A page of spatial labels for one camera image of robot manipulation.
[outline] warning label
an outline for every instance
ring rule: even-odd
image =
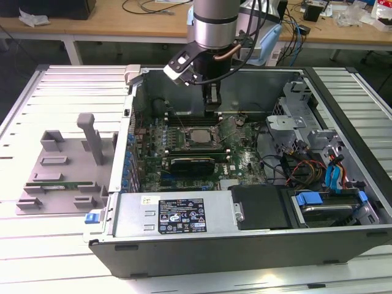
[[[161,234],[207,232],[203,199],[177,199],[159,201]]]

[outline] blue latch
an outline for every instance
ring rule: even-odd
[[[361,199],[362,202],[367,202],[368,196],[366,196],[365,192],[360,191],[360,192],[358,193],[358,196],[360,197],[360,199]]]
[[[99,213],[88,213],[86,214],[85,224],[99,224]]]
[[[296,200],[300,206],[323,204],[323,200],[318,192],[302,192],[296,196]]]

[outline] black connector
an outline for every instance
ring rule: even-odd
[[[330,164],[328,164],[328,165],[337,165],[343,159],[344,159],[344,156],[342,154],[339,154],[337,157],[335,157],[333,160],[331,160]]]
[[[300,34],[302,36],[309,35],[309,33],[311,32],[311,29],[307,26],[304,26],[303,24],[300,24],[298,28],[300,29]]]

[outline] wooden table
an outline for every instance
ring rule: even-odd
[[[298,0],[290,1],[289,9]],[[187,11],[189,5],[172,9],[170,15],[135,15],[122,9],[123,0],[97,0],[96,8],[88,20],[64,20],[51,18],[51,24],[30,28],[17,18],[0,18],[0,25],[16,39],[61,40],[64,42],[73,65],[82,64],[77,41],[186,43]],[[167,4],[151,3],[151,9],[161,9]],[[135,0],[126,8],[141,12]],[[392,50],[392,34],[380,32],[373,26],[338,28],[332,18],[321,17],[318,22],[303,21],[302,13],[290,12],[300,24],[312,30],[304,47],[351,50]],[[284,28],[280,43],[284,46],[291,39],[291,31]],[[0,31],[0,38],[7,35]]]

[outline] side panel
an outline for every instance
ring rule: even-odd
[[[378,229],[89,247],[112,275],[135,278],[344,263],[391,238],[392,229]]]

